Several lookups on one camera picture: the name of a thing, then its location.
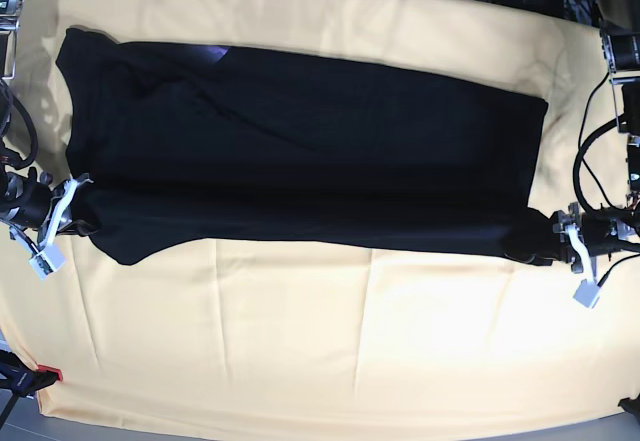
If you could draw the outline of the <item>dark navy T-shirt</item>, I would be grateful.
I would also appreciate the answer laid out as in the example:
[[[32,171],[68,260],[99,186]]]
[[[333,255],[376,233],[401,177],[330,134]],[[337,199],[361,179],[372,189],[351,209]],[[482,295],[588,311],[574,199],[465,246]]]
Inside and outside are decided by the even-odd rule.
[[[461,79],[71,28],[73,215],[133,265],[182,243],[496,256],[524,217],[547,103]]]

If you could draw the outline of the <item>black red table clamp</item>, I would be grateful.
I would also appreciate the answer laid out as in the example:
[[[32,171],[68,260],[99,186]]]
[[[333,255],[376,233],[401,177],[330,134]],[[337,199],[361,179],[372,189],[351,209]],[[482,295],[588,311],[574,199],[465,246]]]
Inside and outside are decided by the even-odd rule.
[[[15,353],[2,350],[1,389],[9,391],[11,396],[1,411],[1,426],[4,426],[19,399],[32,396],[62,380],[59,370],[48,367],[32,370]]]

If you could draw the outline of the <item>black clamp at right corner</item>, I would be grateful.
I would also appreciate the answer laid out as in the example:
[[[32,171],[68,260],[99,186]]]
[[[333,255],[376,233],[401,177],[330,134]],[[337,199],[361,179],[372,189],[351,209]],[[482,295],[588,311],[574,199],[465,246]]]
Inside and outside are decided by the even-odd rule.
[[[630,414],[640,423],[640,396],[634,399],[624,398],[618,403],[618,406],[627,414]]]

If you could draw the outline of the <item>cream yellow table cloth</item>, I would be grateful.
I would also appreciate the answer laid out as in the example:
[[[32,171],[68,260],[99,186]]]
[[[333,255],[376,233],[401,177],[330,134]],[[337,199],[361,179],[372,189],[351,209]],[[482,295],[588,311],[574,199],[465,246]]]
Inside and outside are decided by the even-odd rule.
[[[119,41],[264,46],[386,62],[547,100],[531,201],[572,200],[581,125],[618,92],[594,28],[469,0],[26,0],[14,88],[41,165],[66,170],[71,26]],[[205,240],[132,267],[85,238],[40,280],[1,239],[1,330],[61,370],[41,411],[220,440],[447,440],[614,414],[639,392],[639,264],[596,307],[564,266],[318,243]]]

